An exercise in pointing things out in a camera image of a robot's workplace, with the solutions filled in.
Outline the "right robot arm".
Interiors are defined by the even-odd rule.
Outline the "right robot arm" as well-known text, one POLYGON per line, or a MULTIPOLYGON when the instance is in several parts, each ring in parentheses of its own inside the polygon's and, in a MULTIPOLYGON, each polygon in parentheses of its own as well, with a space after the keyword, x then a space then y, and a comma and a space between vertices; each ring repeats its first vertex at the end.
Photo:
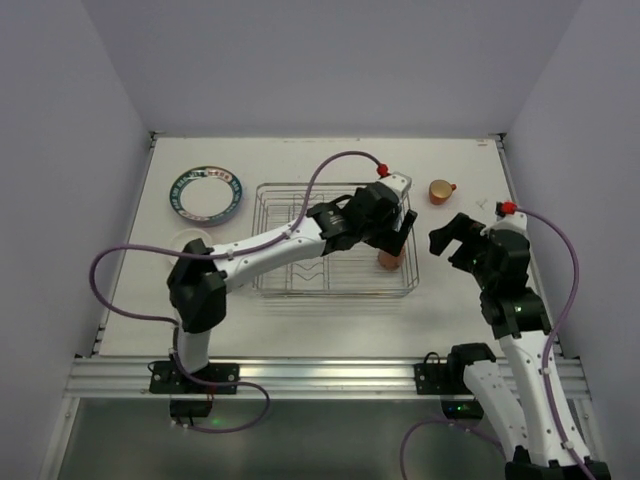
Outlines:
POLYGON ((481 313, 511 369, 504 384, 485 344, 454 346, 450 374, 479 401, 507 458, 508 479, 608 479, 607 464, 592 456, 564 394, 552 349, 552 326, 541 297, 529 287, 527 217, 505 204, 486 226, 464 213, 429 234, 439 256, 452 241, 450 264, 480 289, 481 313))

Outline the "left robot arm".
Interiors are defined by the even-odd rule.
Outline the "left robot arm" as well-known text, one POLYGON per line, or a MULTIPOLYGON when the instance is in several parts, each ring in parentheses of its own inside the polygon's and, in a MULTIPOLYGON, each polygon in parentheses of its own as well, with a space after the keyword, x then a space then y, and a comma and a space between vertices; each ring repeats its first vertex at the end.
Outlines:
POLYGON ((348 251, 359 243, 392 256, 401 253, 417 218, 403 202, 409 177, 392 173, 332 202, 305 205, 295 221, 236 242, 189 242, 168 277, 179 327, 174 356, 194 374, 209 363, 211 331, 227 311, 227 295, 254 278, 301 260, 348 251))

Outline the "orange bowl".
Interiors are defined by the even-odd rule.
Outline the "orange bowl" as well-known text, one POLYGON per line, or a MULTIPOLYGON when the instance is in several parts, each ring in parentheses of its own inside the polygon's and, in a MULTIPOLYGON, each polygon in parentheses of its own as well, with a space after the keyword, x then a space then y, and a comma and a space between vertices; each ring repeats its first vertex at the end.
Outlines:
POLYGON ((212 243, 212 237, 208 232, 199 228, 187 228, 177 232, 169 242, 172 250, 182 251, 184 247, 193 240, 202 240, 208 246, 212 243))

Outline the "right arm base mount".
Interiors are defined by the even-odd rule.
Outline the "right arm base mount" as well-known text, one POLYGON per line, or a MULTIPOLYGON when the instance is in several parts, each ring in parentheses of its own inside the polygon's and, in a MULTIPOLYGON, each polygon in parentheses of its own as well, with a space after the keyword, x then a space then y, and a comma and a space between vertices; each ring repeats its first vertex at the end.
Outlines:
POLYGON ((413 366, 417 395, 437 396, 441 411, 448 420, 480 421, 484 410, 475 399, 461 400, 459 396, 471 396, 471 391, 448 361, 435 351, 427 353, 421 362, 413 366))

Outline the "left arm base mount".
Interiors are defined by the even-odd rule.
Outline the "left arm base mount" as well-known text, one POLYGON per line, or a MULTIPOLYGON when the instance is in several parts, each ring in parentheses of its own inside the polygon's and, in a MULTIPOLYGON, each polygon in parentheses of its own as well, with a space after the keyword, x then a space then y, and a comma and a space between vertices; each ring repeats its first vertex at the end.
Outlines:
POLYGON ((149 392, 155 395, 205 395, 205 400, 171 400, 170 417, 188 420, 191 425, 196 418, 206 418, 212 410, 216 394, 234 395, 235 381, 239 378, 239 365, 235 363, 210 363, 193 376, 216 386, 207 386, 188 379, 173 360, 154 361, 147 365, 150 376, 149 392))

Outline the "green rimmed printed plate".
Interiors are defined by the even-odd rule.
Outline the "green rimmed printed plate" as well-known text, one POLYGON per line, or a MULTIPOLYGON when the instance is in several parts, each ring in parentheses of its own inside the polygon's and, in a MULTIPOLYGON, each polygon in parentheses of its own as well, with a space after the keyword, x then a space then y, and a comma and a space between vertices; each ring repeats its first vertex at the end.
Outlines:
POLYGON ((218 166, 199 166, 174 180, 169 204, 181 218, 212 227, 230 221, 243 196, 243 185, 234 173, 218 166))

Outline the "pink cup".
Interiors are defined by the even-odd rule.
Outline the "pink cup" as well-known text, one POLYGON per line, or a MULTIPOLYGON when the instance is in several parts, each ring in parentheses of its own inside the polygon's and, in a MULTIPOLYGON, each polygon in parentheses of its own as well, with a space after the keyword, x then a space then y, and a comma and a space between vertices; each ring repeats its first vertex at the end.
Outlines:
POLYGON ((395 271, 399 269, 404 262, 405 255, 401 253, 398 256, 391 255, 384 251, 378 252, 378 263, 379 265, 388 271, 395 271))

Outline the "red orange cup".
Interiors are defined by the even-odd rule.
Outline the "red orange cup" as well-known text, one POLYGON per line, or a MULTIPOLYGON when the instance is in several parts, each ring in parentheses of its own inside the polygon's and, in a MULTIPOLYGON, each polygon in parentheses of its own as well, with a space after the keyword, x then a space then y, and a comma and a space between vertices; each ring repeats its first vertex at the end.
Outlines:
POLYGON ((428 198, 433 205, 446 203, 456 191, 457 185, 444 179, 433 180, 429 185, 428 198))

